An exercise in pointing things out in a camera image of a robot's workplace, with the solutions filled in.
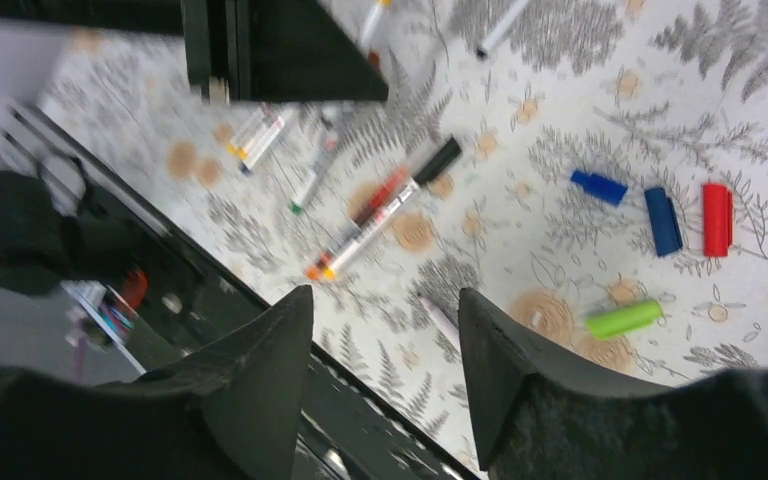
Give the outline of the red pen cap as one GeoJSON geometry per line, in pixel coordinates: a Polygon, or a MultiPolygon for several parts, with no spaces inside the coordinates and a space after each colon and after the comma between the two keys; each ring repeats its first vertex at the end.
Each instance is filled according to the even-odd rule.
{"type": "Polygon", "coordinates": [[[733,244],[734,205],[729,187],[706,183],[702,187],[703,251],[706,257],[728,255],[733,244]]]}

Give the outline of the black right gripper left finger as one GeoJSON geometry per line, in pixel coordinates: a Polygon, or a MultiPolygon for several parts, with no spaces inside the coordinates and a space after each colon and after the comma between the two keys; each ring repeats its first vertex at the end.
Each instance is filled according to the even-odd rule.
{"type": "Polygon", "coordinates": [[[313,330],[300,286],[130,383],[0,367],[0,479],[287,479],[313,330]]]}

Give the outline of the white pen blue cap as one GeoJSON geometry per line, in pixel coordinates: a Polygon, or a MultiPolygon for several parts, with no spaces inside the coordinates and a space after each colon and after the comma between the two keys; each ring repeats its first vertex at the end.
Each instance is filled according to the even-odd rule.
{"type": "Polygon", "coordinates": [[[490,31],[477,45],[476,55],[479,59],[486,59],[492,50],[499,45],[504,35],[522,14],[528,3],[528,0],[517,0],[509,6],[505,13],[496,21],[490,31]]]}

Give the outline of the white pen yellow cap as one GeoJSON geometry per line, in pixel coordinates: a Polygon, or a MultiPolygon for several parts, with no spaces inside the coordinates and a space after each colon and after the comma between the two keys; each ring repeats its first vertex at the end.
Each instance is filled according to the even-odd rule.
{"type": "Polygon", "coordinates": [[[357,38],[357,46],[361,51],[370,50],[378,27],[391,4],[391,0],[376,0],[370,7],[357,38]]]}

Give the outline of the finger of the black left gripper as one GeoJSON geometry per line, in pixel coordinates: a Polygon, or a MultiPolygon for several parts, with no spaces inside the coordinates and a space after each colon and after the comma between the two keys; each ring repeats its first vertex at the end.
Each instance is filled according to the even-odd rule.
{"type": "Polygon", "coordinates": [[[184,1],[187,76],[214,103],[383,102],[389,87],[317,1],[184,1]]]}

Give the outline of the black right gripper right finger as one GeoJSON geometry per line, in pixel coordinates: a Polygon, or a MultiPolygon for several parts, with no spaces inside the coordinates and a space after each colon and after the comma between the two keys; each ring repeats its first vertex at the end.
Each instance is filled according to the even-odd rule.
{"type": "Polygon", "coordinates": [[[768,479],[768,369],[676,387],[589,361],[478,291],[459,334],[481,470],[493,479],[768,479]]]}

